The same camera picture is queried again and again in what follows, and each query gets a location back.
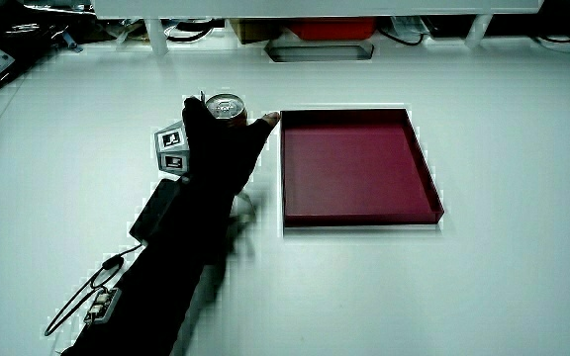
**red object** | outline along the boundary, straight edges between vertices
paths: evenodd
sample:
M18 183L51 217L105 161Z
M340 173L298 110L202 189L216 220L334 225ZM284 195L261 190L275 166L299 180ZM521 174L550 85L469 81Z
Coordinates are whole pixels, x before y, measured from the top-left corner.
M375 32L375 18L295 19L287 27L305 41L366 40Z
M438 223L443 207L406 110L281 117L285 227Z

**can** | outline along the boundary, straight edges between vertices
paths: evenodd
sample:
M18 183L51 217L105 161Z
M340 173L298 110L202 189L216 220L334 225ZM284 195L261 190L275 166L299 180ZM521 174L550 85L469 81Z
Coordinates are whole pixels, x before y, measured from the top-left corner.
M217 120L224 120L228 127L247 126L247 111L243 100L234 94L217 94L206 101L206 108Z

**white tabletop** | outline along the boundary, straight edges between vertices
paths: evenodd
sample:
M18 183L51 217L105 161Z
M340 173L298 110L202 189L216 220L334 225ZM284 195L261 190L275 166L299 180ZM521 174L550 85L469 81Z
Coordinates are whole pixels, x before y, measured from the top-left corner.
M80 318L43 332L135 245L163 177L152 134L200 90L241 95L253 118L406 106L445 215L439 229L284 235L277 127L246 187L258 222L186 354L570 354L570 54L529 39L374 42L369 61L326 63L273 63L229 30L164 57L86 45L16 81L0 117L0 355L75 338Z

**finger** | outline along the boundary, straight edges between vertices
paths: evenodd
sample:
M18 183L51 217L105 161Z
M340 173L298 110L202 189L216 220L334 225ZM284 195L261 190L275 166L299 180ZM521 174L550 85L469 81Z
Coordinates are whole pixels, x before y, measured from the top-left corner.
M273 112L273 113L263 115L263 117L261 119L266 121L272 127L275 127L276 124L278 124L278 122L281 120L281 114L278 112Z

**gloved hand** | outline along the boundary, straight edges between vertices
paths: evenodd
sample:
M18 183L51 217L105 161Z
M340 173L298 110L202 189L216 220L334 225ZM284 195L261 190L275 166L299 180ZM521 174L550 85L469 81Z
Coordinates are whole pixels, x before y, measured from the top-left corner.
M265 141L280 121L280 115L274 112L246 127L228 127L195 97L184 101L182 118L190 147L191 180L207 182L213 189L235 195L247 183Z

